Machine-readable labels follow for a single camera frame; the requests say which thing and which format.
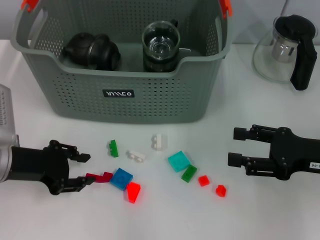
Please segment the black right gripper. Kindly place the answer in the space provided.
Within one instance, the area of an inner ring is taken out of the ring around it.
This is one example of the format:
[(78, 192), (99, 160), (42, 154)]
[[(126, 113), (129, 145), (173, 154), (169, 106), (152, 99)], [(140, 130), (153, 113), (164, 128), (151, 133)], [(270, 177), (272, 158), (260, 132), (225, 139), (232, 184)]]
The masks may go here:
[(247, 176), (276, 177), (287, 181), (296, 172), (320, 173), (320, 141), (295, 135), (287, 127), (253, 124), (249, 130), (235, 127), (233, 139), (270, 143), (269, 158), (228, 153), (228, 166), (244, 166)]

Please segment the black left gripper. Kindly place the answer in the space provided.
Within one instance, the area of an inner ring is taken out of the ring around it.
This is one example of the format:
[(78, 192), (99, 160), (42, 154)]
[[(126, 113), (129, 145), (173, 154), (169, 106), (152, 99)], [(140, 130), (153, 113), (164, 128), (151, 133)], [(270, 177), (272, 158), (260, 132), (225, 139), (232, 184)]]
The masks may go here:
[(95, 182), (95, 177), (69, 178), (68, 159), (86, 163), (91, 155), (80, 153), (78, 148), (51, 140), (42, 150), (12, 147), (11, 179), (41, 182), (52, 195), (80, 192)]

